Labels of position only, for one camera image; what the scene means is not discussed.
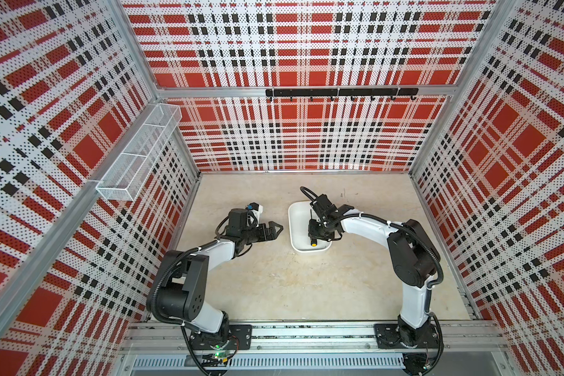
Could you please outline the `black yellow-tipped screwdriver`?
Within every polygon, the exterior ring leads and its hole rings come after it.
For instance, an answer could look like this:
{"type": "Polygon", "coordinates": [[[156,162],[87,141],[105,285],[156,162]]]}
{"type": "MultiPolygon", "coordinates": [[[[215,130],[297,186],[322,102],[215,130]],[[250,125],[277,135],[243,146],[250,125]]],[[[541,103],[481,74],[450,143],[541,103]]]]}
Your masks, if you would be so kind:
{"type": "Polygon", "coordinates": [[[317,239],[317,232],[318,232],[318,221],[313,218],[313,211],[310,212],[310,221],[308,226],[308,235],[310,237],[310,245],[312,247],[316,247],[318,244],[317,239]]]}

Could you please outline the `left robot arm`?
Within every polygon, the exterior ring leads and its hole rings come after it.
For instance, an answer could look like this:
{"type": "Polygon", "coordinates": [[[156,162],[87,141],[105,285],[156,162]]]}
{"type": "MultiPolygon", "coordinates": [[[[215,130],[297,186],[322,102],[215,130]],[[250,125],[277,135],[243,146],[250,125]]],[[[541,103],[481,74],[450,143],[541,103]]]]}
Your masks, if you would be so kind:
{"type": "Polygon", "coordinates": [[[216,228],[215,238],[180,252],[166,252],[147,297],[152,317],[165,324],[188,327],[219,340],[230,336],[227,313],[206,302],[208,274],[245,255],[256,243],[275,241],[284,227],[259,221],[263,208],[256,203],[234,208],[216,228]]]}

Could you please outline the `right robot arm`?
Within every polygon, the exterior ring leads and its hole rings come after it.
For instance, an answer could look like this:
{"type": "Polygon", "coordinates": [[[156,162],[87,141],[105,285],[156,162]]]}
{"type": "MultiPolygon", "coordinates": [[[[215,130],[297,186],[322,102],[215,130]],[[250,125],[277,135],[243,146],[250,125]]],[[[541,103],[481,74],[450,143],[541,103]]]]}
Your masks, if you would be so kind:
{"type": "Polygon", "coordinates": [[[316,195],[304,186],[300,191],[310,200],[316,216],[308,224],[311,246],[318,241],[339,241],[344,233],[350,233],[388,249],[393,272],[402,282],[398,335],[392,343],[415,348],[431,325],[432,288],[444,279],[440,254],[421,224],[413,219],[388,221],[350,205],[337,207],[327,195],[316,195]]]}

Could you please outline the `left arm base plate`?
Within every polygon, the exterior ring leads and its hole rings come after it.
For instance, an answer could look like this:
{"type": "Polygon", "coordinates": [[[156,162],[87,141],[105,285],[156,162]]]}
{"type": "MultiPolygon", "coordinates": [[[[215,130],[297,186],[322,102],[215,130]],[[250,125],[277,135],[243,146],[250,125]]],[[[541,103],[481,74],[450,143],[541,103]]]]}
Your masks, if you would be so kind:
{"type": "Polygon", "coordinates": [[[190,345],[195,350],[247,350],[252,344],[250,324],[232,324],[217,333],[192,332],[190,345]]]}

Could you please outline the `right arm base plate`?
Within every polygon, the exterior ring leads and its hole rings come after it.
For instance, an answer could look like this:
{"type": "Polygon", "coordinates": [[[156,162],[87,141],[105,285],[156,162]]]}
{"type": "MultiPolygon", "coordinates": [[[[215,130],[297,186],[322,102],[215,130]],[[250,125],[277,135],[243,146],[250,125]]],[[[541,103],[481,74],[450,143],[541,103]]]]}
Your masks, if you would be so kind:
{"type": "Polygon", "coordinates": [[[432,349],[440,344],[434,324],[418,329],[407,324],[375,324],[374,338],[379,349],[432,349]]]}

